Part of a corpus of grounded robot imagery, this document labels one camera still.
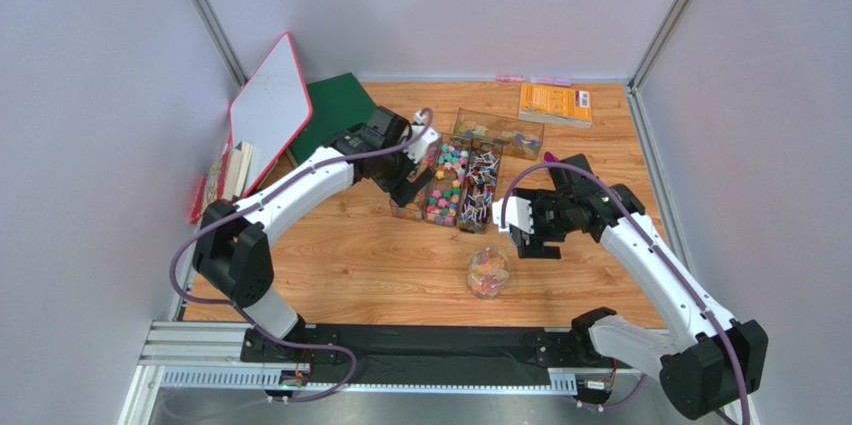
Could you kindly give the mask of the three-compartment clear candy box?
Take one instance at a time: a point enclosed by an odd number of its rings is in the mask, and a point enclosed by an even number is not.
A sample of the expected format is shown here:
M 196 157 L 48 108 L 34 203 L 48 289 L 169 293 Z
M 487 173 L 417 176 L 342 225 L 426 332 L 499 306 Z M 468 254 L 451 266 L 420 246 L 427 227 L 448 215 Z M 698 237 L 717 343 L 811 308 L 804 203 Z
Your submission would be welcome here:
M 503 143 L 488 137 L 444 135 L 409 177 L 432 171 L 430 181 L 392 216 L 483 234 L 492 223 Z

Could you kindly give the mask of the single clear candy box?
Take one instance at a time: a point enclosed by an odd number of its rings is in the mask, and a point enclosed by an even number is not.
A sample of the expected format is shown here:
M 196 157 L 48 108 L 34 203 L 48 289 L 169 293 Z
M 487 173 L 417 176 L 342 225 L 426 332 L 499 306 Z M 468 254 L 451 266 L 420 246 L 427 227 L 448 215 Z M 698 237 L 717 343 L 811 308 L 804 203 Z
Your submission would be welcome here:
M 503 153 L 515 158 L 537 160 L 542 149 L 544 125 L 515 118 L 459 109 L 454 133 L 500 142 Z

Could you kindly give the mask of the clear plastic jar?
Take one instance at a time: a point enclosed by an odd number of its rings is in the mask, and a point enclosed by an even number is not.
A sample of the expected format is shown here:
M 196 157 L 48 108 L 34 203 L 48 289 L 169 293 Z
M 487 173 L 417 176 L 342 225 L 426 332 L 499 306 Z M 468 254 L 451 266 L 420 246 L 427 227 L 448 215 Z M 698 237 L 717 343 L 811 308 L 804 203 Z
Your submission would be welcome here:
M 509 260 L 506 254 L 499 249 L 486 247 L 473 254 L 466 283 L 474 296 L 483 299 L 494 298 L 503 291 L 509 277 Z

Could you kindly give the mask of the purple plastic scoop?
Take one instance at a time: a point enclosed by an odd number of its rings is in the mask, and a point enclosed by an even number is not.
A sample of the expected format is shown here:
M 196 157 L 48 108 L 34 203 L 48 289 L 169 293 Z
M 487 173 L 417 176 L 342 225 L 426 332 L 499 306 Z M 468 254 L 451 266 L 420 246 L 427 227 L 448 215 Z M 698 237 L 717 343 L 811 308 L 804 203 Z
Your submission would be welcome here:
M 551 152 L 544 153 L 543 163 L 546 165 L 548 170 L 560 169 L 560 159 Z

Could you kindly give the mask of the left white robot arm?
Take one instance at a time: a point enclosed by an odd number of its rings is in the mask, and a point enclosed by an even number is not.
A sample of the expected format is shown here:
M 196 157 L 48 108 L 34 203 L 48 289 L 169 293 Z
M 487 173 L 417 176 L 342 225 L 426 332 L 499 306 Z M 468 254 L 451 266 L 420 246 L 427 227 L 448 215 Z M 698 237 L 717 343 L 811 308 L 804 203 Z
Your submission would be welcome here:
M 204 211 L 199 231 L 181 252 L 256 328 L 285 339 L 301 316 L 275 288 L 271 247 L 325 200 L 363 179 L 373 181 L 398 207 L 410 203 L 434 173 L 419 169 L 440 134 L 431 109 L 412 120 L 379 107 L 368 122 L 337 133 L 271 187 L 235 203 L 219 199 Z

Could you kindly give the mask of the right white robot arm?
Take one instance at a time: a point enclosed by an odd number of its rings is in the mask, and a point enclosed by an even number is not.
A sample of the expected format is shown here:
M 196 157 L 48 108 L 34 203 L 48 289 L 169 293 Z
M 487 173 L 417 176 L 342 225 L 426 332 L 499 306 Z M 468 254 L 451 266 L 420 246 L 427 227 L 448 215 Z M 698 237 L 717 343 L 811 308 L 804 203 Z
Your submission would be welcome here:
M 713 298 L 670 249 L 642 202 L 626 186 L 606 185 L 578 154 L 545 161 L 551 190 L 526 189 L 521 172 L 492 206 L 493 222 L 521 258 L 558 259 L 558 243 L 574 232 L 600 244 L 633 277 L 663 319 L 666 334 L 600 307 L 574 318 L 572 353 L 583 361 L 610 358 L 656 380 L 673 408 L 697 420 L 740 407 L 753 421 L 749 396 L 761 384 L 769 339 L 755 320 L 741 321 Z

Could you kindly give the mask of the green binder folder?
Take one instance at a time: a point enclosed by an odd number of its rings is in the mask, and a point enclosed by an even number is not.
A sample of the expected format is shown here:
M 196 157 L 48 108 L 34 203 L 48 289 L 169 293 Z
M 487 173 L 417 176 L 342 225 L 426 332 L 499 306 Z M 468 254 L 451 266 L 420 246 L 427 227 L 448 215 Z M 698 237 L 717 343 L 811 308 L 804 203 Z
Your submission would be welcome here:
M 312 116 L 285 151 L 290 163 L 304 163 L 328 138 L 366 123 L 377 109 L 376 102 L 352 73 L 311 82 L 307 85 Z

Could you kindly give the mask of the orange book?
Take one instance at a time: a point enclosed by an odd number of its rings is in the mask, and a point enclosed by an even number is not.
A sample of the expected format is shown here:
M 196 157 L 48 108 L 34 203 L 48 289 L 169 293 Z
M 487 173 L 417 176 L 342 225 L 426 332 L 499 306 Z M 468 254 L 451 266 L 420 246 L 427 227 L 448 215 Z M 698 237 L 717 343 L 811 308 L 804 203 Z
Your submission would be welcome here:
M 586 90 L 522 83 L 518 118 L 525 121 L 590 128 L 591 95 Z

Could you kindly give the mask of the red-framed whiteboard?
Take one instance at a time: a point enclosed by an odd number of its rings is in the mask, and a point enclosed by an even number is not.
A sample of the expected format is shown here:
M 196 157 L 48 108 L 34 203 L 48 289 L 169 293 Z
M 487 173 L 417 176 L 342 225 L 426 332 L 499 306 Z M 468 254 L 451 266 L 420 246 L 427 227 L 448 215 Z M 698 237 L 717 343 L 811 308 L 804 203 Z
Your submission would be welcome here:
M 231 142 L 253 146 L 243 196 L 269 175 L 312 115 L 292 34 L 285 32 L 230 105 Z

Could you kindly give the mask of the stack of books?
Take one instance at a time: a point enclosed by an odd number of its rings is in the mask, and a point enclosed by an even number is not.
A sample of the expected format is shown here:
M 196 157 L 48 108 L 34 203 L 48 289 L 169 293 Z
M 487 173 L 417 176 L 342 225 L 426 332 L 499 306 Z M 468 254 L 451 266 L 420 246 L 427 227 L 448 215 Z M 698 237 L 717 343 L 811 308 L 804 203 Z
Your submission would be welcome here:
M 217 200 L 238 200 L 245 189 L 254 146 L 246 141 L 236 145 L 226 143 L 219 158 L 210 166 L 201 179 L 189 222 L 197 223 L 205 209 Z

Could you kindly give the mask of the black base mat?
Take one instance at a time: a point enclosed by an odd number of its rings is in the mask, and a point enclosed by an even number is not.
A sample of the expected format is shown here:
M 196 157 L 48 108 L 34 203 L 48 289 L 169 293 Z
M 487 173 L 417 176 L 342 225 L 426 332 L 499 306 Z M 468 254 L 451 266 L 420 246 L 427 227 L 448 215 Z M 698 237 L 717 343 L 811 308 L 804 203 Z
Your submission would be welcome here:
M 304 349 L 276 345 L 249 329 L 243 363 L 310 365 L 312 383 L 338 382 L 356 356 L 353 385 L 537 386 L 551 368 L 616 368 L 580 351 L 571 332 L 523 327 L 307 325 L 291 336 Z

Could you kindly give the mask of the aluminium rail frame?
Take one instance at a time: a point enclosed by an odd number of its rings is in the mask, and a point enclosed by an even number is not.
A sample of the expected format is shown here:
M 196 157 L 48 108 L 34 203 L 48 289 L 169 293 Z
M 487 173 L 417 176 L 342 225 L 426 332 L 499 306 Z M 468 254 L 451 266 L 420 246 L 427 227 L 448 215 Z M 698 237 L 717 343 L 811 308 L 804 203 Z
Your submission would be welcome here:
M 726 328 L 682 351 L 668 332 L 607 307 L 567 328 L 300 324 L 282 340 L 246 323 L 162 322 L 150 328 L 134 388 L 260 390 L 270 403 L 367 390 L 552 392 L 604 412 L 624 372 L 659 383 L 687 419 L 750 424 L 767 339 L 752 324 Z

